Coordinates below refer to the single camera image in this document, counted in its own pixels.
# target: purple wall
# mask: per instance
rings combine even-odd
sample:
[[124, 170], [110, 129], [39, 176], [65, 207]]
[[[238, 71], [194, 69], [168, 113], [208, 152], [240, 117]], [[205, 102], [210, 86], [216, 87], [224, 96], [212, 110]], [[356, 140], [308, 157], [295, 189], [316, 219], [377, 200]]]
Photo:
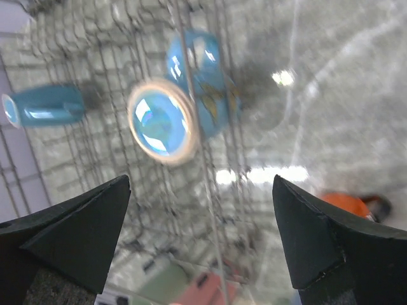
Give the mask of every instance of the purple wall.
[[[20, 6], [0, 0], [0, 32], [15, 32], [28, 19]], [[0, 37], [0, 43], [5, 41], [6, 38]], [[0, 95], [10, 92], [7, 75], [0, 68]], [[0, 165], [0, 222], [50, 206], [26, 134], [8, 123], [3, 106], [0, 107]]]

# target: blue mug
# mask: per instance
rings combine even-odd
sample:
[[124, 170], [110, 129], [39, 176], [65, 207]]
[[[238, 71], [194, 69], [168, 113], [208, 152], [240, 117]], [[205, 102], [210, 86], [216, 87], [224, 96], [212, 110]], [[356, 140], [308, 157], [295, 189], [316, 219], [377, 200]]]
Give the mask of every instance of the blue mug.
[[[219, 68], [219, 44], [216, 37], [203, 30], [185, 30], [185, 41], [188, 54], [195, 51], [197, 69], [207, 72], [221, 72]], [[167, 51], [167, 71], [169, 76], [178, 80], [185, 75], [185, 60], [181, 38], [177, 36]]]
[[2, 95], [8, 121], [15, 127], [73, 124], [85, 114], [81, 92], [74, 85], [46, 85]]
[[234, 119], [240, 113], [240, 98], [231, 79], [225, 83], [220, 73], [197, 71], [193, 86], [197, 113], [185, 77], [152, 79], [130, 94], [128, 122], [133, 136], [162, 163], [188, 161], [198, 148], [200, 130], [205, 139], [213, 137], [228, 124], [230, 114]]

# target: metal wire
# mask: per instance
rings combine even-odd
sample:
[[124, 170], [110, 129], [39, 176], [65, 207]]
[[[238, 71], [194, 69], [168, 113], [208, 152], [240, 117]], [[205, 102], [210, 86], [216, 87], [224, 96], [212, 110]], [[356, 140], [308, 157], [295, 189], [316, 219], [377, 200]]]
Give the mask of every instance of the metal wire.
[[[132, 196], [111, 272], [135, 253], [153, 259], [166, 255], [197, 269], [210, 268], [216, 258], [224, 303], [231, 304], [227, 290], [231, 278], [223, 258], [237, 253], [233, 262], [240, 272], [234, 280], [247, 283], [253, 270], [239, 261], [242, 257], [256, 260], [253, 232], [258, 230], [250, 189], [244, 186], [249, 167], [240, 125], [231, 121], [223, 133], [224, 156], [215, 156], [211, 144], [200, 136], [200, 154], [186, 165], [169, 168], [147, 157], [135, 143], [126, 105], [133, 85], [164, 74], [165, 51], [177, 34], [183, 42], [190, 97], [195, 102], [194, 63], [188, 61], [184, 29], [194, 26], [196, 12], [224, 46], [224, 77], [233, 78], [224, 1], [47, 0], [24, 9], [34, 18], [22, 32], [0, 32], [7, 41], [0, 46], [4, 57], [0, 69], [8, 73], [13, 91], [73, 83], [86, 97], [83, 122], [26, 130], [50, 201], [56, 204], [127, 174]], [[222, 169], [236, 174], [227, 191], [217, 183], [219, 158], [225, 160]], [[6, 171], [14, 169], [3, 168], [3, 177]], [[20, 183], [16, 176], [15, 184]], [[170, 248], [176, 248], [177, 254], [169, 255]], [[188, 253], [194, 251], [199, 255], [191, 258]]]

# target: dish rack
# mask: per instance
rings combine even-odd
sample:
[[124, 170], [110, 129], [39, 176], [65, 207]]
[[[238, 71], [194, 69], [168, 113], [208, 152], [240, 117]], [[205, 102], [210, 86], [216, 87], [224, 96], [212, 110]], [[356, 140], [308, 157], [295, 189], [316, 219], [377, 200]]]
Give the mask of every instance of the dish rack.
[[[125, 285], [116, 281], [123, 277], [117, 273], [134, 257], [146, 273], [162, 257], [195, 271], [213, 269], [217, 261], [224, 303], [231, 304], [227, 282], [250, 287], [259, 280], [267, 272], [260, 262], [270, 255], [264, 254], [265, 236], [274, 232], [278, 239], [271, 184], [264, 186], [271, 180], [258, 182], [268, 175], [262, 169], [261, 130], [253, 119], [262, 110], [250, 104], [249, 76], [236, 64], [246, 56], [246, 36], [239, 35], [246, 17], [257, 14], [264, 17], [264, 27], [271, 26], [269, 1], [6, 2], [32, 17], [23, 31], [0, 36], [12, 90], [74, 83], [85, 97], [83, 122], [25, 131], [52, 204], [120, 174], [130, 177], [132, 196], [107, 282]], [[135, 84], [164, 74], [169, 41], [190, 27], [217, 35], [223, 72], [242, 89], [244, 113], [241, 122], [202, 142], [192, 161], [167, 167], [136, 144], [126, 104]], [[194, 56], [186, 58], [190, 78]], [[224, 258], [238, 270], [233, 279], [224, 270]], [[140, 278], [131, 286], [141, 285]]]

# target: green object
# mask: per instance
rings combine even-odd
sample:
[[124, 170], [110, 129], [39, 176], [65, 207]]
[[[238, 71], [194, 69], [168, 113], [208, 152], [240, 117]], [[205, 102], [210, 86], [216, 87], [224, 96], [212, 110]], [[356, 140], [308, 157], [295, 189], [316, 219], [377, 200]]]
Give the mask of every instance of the green object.
[[[169, 304], [175, 301], [188, 287], [188, 275], [177, 264], [169, 264], [137, 293], [152, 301]], [[150, 305], [149, 301], [135, 297], [133, 305]]]

